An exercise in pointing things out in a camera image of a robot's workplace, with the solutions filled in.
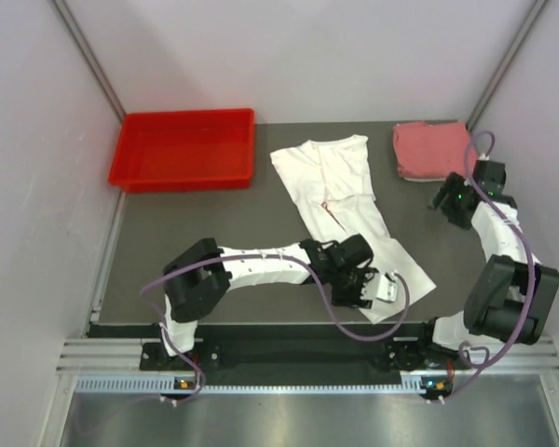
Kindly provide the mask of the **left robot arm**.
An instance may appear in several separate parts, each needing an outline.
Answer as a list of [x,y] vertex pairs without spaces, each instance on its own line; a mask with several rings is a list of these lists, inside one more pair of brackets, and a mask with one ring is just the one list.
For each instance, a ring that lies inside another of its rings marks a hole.
[[193,356],[198,322],[208,316],[227,292],[261,284],[331,286],[335,306],[368,310],[381,300],[391,302],[397,285],[371,266],[374,254],[361,235],[342,242],[305,239],[282,248],[236,250],[203,238],[163,269],[171,274],[191,264],[222,257],[164,283],[165,322],[160,357],[171,368],[186,367]]

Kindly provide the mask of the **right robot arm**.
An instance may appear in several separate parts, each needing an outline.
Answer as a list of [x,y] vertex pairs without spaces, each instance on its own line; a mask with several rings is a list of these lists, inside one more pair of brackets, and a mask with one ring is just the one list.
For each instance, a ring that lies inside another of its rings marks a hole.
[[433,335],[416,345],[416,357],[435,369],[446,362],[456,344],[476,345],[510,338],[528,296],[529,266],[525,246],[518,236],[517,204],[503,194],[505,165],[481,159],[474,164],[472,179],[452,172],[429,204],[447,221],[462,229],[474,229],[486,264],[472,287],[464,310],[433,320]]

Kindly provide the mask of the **white t-shirt with red print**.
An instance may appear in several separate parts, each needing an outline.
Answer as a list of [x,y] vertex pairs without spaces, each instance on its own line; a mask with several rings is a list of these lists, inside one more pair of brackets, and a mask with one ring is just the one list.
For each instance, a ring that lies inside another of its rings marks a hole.
[[375,205],[367,142],[362,135],[306,141],[272,152],[270,160],[312,238],[341,242],[363,236],[374,252],[371,266],[379,271],[371,283],[398,273],[414,304],[434,291],[436,284],[391,236]]

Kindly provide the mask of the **folded white t-shirt under pink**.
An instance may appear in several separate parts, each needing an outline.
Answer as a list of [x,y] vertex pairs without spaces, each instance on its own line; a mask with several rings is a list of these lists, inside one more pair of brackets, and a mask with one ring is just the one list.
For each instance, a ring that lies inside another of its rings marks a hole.
[[412,182],[412,183],[440,183],[440,182],[444,182],[446,179],[447,175],[445,175],[444,177],[402,177],[405,181],[407,182]]

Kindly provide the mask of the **red plastic bin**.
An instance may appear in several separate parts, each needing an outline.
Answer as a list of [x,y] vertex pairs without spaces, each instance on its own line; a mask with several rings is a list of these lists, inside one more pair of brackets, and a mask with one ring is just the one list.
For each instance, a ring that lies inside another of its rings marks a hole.
[[250,108],[128,114],[108,182],[127,194],[248,188],[254,140]]

